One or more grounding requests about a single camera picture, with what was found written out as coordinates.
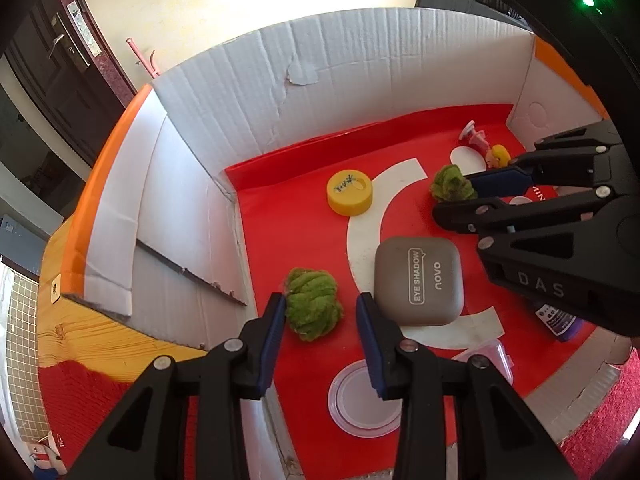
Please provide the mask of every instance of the blue gripper pad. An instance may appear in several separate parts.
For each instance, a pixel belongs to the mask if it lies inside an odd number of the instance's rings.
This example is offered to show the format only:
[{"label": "blue gripper pad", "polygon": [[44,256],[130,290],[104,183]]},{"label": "blue gripper pad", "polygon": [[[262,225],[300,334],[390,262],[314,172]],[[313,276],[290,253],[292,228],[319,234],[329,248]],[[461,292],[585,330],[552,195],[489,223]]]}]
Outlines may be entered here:
[{"label": "blue gripper pad", "polygon": [[379,397],[384,397],[386,384],[382,372],[382,352],[376,341],[362,294],[358,296],[356,301],[356,325],[360,335],[360,343],[364,350],[364,357],[367,361],[367,368],[369,369],[371,386],[377,391]]},{"label": "blue gripper pad", "polygon": [[534,184],[528,174],[516,167],[483,171],[466,177],[478,192],[478,198],[523,195]]},{"label": "blue gripper pad", "polygon": [[258,375],[257,389],[263,396],[273,381],[273,371],[276,367],[276,359],[280,351],[280,341],[284,332],[284,313],[287,308],[287,300],[282,294],[272,295],[269,302],[277,302],[274,308],[273,318],[267,330],[266,338],[260,353],[260,374]]}]

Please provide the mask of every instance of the door handle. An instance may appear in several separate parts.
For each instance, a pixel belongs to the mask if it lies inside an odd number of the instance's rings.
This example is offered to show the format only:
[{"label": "door handle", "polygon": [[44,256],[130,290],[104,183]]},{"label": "door handle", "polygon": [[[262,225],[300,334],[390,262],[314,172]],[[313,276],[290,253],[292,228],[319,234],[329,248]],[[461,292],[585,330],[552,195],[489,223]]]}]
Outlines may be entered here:
[{"label": "door handle", "polygon": [[60,14],[58,12],[56,12],[51,19],[51,26],[53,27],[53,30],[55,32],[60,32],[60,35],[54,40],[54,44],[51,47],[49,55],[51,55],[52,51],[55,50],[56,43],[62,41],[62,45],[68,52],[73,64],[81,73],[84,72],[90,66],[90,64],[86,60],[86,57],[82,54],[82,50],[79,49],[76,45],[73,35],[70,34],[67,30],[65,22],[62,21],[62,18],[60,17]]},{"label": "door handle", "polygon": [[56,45],[60,43],[60,40],[62,40],[62,38],[64,37],[65,37],[65,34],[63,32],[62,34],[59,34],[55,38],[53,38],[53,44],[51,45],[51,48],[47,52],[47,59],[51,59],[51,56],[53,56],[53,51],[56,49]]}]

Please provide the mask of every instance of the small figurine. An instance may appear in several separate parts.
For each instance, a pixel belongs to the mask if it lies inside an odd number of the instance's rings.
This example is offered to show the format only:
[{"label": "small figurine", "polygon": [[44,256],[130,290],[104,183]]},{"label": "small figurine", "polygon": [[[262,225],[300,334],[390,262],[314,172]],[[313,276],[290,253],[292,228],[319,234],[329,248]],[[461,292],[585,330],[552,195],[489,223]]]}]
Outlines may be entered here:
[{"label": "small figurine", "polygon": [[469,121],[462,129],[458,140],[466,140],[469,146],[473,146],[484,156],[489,168],[504,168],[511,159],[507,149],[501,144],[489,145],[484,130],[476,130],[476,122]]}]

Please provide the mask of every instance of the bottle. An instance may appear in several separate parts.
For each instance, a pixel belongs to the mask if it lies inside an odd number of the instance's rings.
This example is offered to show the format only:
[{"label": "bottle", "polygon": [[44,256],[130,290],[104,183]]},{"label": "bottle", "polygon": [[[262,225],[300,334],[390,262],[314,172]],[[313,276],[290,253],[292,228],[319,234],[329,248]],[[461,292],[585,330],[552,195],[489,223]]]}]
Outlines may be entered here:
[{"label": "bottle", "polygon": [[533,303],[532,309],[536,317],[556,336],[558,341],[565,343],[580,332],[583,321],[546,303]]}]

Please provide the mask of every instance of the white round lid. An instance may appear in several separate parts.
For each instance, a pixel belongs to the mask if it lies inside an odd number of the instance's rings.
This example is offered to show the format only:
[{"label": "white round lid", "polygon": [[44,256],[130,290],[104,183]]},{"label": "white round lid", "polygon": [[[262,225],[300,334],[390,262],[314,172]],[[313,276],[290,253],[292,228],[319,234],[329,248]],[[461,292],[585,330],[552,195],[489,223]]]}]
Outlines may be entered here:
[{"label": "white round lid", "polygon": [[329,413],[344,431],[375,438],[400,427],[402,400],[382,400],[371,386],[365,360],[340,371],[329,387]]}]

